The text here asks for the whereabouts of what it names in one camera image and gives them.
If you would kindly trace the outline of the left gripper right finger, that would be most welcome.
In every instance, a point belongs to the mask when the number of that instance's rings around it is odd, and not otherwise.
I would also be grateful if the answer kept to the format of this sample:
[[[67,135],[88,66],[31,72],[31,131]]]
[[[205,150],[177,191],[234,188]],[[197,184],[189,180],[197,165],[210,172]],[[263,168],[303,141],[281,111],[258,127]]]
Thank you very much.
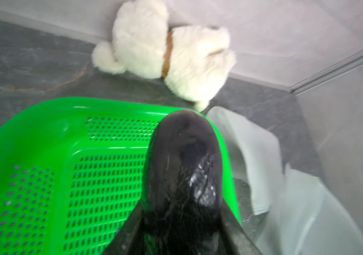
[[[223,200],[220,211],[220,255],[262,255]]]

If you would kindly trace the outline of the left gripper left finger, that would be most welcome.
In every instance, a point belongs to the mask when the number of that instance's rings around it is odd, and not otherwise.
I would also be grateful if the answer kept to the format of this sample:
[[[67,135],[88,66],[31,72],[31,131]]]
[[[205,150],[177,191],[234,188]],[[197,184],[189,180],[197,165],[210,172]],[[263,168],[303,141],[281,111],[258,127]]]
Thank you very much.
[[[144,231],[142,205],[139,201],[124,225],[103,250],[101,255],[144,255]]]

